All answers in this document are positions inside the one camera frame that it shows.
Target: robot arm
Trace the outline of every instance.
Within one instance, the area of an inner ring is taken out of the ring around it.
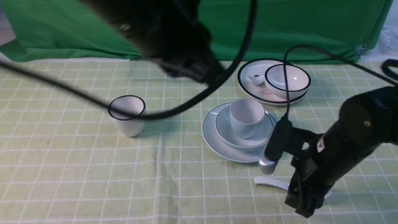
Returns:
[[[224,71],[197,19],[199,0],[80,0],[172,77],[210,85]]]
[[[398,143],[398,87],[387,86],[347,99],[339,120],[324,134],[278,122],[259,165],[272,174],[285,151],[293,155],[295,173],[285,203],[309,218],[322,207],[335,182],[382,143]],[[309,147],[302,150],[307,142]]]

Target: saucer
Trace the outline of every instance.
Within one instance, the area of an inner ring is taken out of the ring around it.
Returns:
[[[218,105],[212,109],[203,120],[202,136],[209,148],[217,155],[226,160],[237,163],[255,163],[258,162],[260,155],[264,152],[264,148],[259,148],[253,151],[240,151],[234,149],[223,142],[218,135],[215,123],[217,115],[226,107],[231,106],[232,103],[225,103]],[[271,117],[273,124],[276,124],[275,118],[267,111]]]
[[[272,106],[283,106],[287,104],[287,100],[285,98],[280,98],[274,94],[272,94],[265,83],[260,85],[252,84],[247,78],[247,74],[255,73],[255,74],[265,74],[267,69],[274,65],[283,64],[283,61],[276,59],[257,59],[253,61],[249,61],[244,64],[238,72],[238,83],[240,88],[250,97],[254,98],[260,103],[272,105]],[[301,100],[307,91],[298,96],[297,98],[291,99],[290,104],[296,103]]]
[[[239,150],[251,151],[256,149],[256,147],[262,146],[268,140],[268,135],[270,130],[273,129],[273,123],[270,116],[266,113],[266,116],[261,121],[261,126],[258,128],[257,132],[250,138],[242,139],[238,137],[232,130],[230,123],[230,108],[228,106],[224,108],[216,118],[216,129],[219,136],[226,142],[226,144],[231,144],[240,146]]]

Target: white spoon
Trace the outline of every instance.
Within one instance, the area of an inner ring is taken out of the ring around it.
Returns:
[[[254,177],[254,183],[256,185],[264,185],[264,186],[272,186],[272,187],[277,187],[279,189],[283,189],[287,191],[289,189],[289,184],[285,183],[283,181],[279,181],[270,177]],[[332,190],[330,190],[326,195],[325,198],[328,198],[332,193]]]

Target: teacup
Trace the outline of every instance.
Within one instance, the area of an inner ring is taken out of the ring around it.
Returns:
[[[132,114],[144,114],[145,102],[142,98],[133,95],[125,95],[114,99],[108,107],[108,113],[115,126],[127,137],[134,137],[141,133],[145,122],[116,113],[112,108],[118,108]]]
[[[264,117],[264,107],[251,98],[238,99],[232,103],[230,108],[231,128],[242,139],[253,136]]]

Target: sticker on robot arm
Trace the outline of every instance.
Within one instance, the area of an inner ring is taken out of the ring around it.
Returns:
[[[318,140],[318,143],[316,144],[316,149],[319,153],[325,149],[325,143],[323,141],[323,136]]]

